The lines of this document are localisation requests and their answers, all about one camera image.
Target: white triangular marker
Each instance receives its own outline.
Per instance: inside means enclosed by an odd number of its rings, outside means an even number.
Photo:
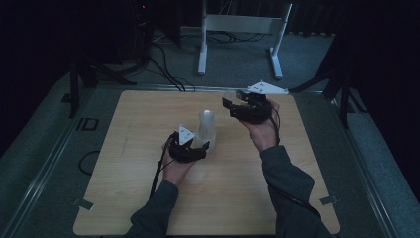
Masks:
[[[261,80],[252,86],[248,86],[248,92],[257,94],[288,94],[288,89],[277,87]]]
[[[195,133],[186,129],[182,125],[179,125],[179,145],[187,143],[189,140],[195,137]]]

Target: light wood tabletop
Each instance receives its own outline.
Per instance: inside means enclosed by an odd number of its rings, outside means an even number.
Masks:
[[[179,188],[168,235],[275,234],[275,211],[261,160],[248,131],[223,108],[222,92],[125,91],[108,129],[83,197],[94,208],[80,208],[78,235],[124,234],[130,217],[147,202],[161,146],[180,124],[196,131],[198,114],[216,114],[215,150],[198,161]],[[295,100],[269,95],[280,104],[281,143],[292,162],[315,179],[310,202],[332,233],[340,225]]]

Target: person's left hand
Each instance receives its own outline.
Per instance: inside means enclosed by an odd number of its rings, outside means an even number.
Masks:
[[[195,162],[180,163],[176,161],[170,156],[169,148],[166,148],[162,164],[162,166],[164,167],[163,180],[167,180],[173,183],[174,185],[179,186],[184,181],[186,174],[194,164]]]

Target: transparent cylinder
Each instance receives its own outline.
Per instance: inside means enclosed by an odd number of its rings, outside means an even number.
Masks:
[[[215,114],[211,110],[201,111],[198,115],[199,126],[195,134],[195,146],[202,147],[206,142],[210,141],[207,153],[211,153],[216,146],[216,120]]]

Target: person's hand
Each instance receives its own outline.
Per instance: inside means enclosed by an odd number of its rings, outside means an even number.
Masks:
[[[163,157],[163,180],[167,180],[176,186],[179,186],[185,179],[189,169],[195,164],[180,163],[174,160],[169,154],[169,148],[166,149]]]
[[[278,105],[278,103],[270,99],[269,101],[271,102],[272,107],[274,108],[274,110],[272,110],[272,119],[274,119],[277,128],[280,128],[280,119],[277,115],[277,112],[280,109],[280,105]],[[270,119],[258,125],[253,125],[244,121],[240,122],[250,132],[250,137],[253,140],[254,146],[259,152],[277,145],[276,128],[274,127]]]

